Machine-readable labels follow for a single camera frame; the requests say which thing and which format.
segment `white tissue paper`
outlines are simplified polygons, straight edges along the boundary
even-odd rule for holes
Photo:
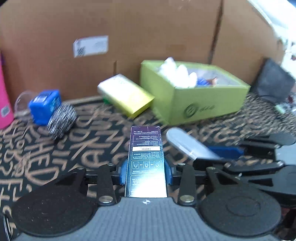
[[[177,67],[172,57],[165,60],[160,67],[159,73],[178,88],[194,88],[196,85],[197,74],[195,72],[188,74],[188,70],[183,64]]]

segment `cardboard wall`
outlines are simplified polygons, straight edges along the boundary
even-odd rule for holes
[[[8,0],[0,48],[13,103],[25,90],[59,89],[63,100],[97,95],[116,73],[139,81],[144,59],[207,63],[220,0]],[[109,36],[103,55],[74,58],[76,39]]]
[[[264,58],[281,63],[283,44],[247,0],[223,0],[222,12],[212,64],[252,84]]]

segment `yellow package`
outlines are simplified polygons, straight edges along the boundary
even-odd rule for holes
[[[130,118],[141,114],[154,99],[146,90],[121,74],[101,82],[98,92]]]

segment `green object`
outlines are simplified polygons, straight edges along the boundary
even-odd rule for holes
[[[104,104],[110,104],[110,102],[106,98],[103,98],[103,102]]]
[[[286,113],[285,109],[281,106],[281,104],[276,105],[274,108],[281,115]]]
[[[196,88],[174,87],[165,77],[158,74],[164,61],[145,60],[141,63],[140,85],[155,96],[151,108],[162,122],[178,125],[210,117],[236,112],[240,109],[250,86],[214,66],[199,63],[176,62],[184,64],[189,72],[209,72],[232,85],[221,85]]]

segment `dark gray fabric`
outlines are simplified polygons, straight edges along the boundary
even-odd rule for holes
[[[272,103],[284,102],[295,84],[295,79],[272,59],[267,59],[251,91]]]
[[[93,219],[74,233],[56,238],[21,234],[16,241],[238,241],[207,226],[195,209],[182,207],[172,198],[122,198],[110,207],[101,207]],[[247,239],[277,241],[276,237]]]

